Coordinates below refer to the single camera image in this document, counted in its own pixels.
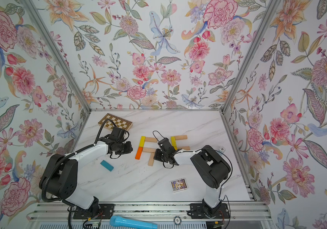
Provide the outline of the yellow block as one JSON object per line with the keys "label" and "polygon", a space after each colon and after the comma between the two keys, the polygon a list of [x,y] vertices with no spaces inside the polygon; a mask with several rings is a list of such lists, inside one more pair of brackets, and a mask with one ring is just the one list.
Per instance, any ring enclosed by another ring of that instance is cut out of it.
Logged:
{"label": "yellow block", "polygon": [[177,143],[176,143],[176,138],[174,136],[171,137],[171,143],[172,143],[172,146],[174,147],[174,149],[178,150]]}
{"label": "yellow block", "polygon": [[145,143],[145,136],[141,136],[139,147],[140,148],[143,148],[144,147],[144,143]]}

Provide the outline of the orange block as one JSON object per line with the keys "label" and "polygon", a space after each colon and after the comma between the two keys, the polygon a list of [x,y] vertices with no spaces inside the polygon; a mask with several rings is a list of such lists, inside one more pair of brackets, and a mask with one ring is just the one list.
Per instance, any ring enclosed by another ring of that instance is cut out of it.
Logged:
{"label": "orange block", "polygon": [[143,147],[138,147],[138,150],[137,150],[137,153],[136,153],[136,156],[135,156],[136,160],[140,160],[142,152],[143,152]]}

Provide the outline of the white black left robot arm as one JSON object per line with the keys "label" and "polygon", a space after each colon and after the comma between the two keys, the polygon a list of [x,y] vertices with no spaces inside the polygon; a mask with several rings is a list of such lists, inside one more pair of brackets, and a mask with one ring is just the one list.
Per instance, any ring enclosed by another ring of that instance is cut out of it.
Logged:
{"label": "white black left robot arm", "polygon": [[44,202],[61,201],[71,207],[98,214],[99,200],[78,186],[79,170],[104,155],[130,154],[133,147],[128,131],[114,127],[112,132],[101,137],[99,130],[95,141],[70,154],[53,155],[39,182]]}

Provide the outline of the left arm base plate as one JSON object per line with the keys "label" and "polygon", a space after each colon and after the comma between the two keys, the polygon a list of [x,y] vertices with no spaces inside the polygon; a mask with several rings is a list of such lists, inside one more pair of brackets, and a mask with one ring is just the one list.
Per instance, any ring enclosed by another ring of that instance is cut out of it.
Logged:
{"label": "left arm base plate", "polygon": [[101,204],[99,206],[92,205],[88,210],[77,207],[73,215],[73,219],[88,219],[97,216],[97,219],[110,219],[114,213],[114,204]]}

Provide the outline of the teal block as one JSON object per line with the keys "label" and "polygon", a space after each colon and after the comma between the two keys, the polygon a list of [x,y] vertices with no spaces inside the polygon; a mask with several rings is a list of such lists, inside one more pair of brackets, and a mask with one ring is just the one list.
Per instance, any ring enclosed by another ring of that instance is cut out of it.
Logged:
{"label": "teal block", "polygon": [[103,166],[104,168],[106,168],[108,171],[112,172],[114,167],[108,163],[107,161],[103,160],[101,163],[100,163],[101,166]]}

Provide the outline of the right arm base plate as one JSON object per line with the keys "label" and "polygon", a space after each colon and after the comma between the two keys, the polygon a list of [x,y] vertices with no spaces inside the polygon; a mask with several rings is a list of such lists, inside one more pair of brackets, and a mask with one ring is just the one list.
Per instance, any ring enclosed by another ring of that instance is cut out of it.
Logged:
{"label": "right arm base plate", "polygon": [[219,203],[213,209],[204,202],[191,203],[187,215],[191,219],[230,219],[230,210],[225,203]]}

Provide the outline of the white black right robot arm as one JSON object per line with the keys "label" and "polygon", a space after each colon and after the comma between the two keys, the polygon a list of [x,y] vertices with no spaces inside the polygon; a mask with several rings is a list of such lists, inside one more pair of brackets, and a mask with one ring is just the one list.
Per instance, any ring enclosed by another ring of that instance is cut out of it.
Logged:
{"label": "white black right robot arm", "polygon": [[202,204],[197,209],[199,214],[213,218],[222,205],[222,185],[232,175],[232,165],[221,156],[221,152],[206,145],[198,150],[175,149],[168,138],[158,142],[154,160],[174,166],[194,166],[206,184]]}

